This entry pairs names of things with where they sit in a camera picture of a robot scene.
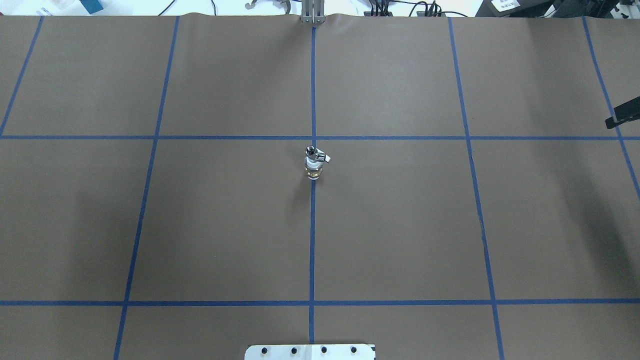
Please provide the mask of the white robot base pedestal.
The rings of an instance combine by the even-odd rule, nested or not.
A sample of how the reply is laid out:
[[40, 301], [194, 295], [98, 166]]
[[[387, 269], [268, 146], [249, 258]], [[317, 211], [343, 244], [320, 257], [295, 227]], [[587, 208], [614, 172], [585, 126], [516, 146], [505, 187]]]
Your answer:
[[263, 344], [251, 345], [245, 360], [375, 360], [374, 344]]

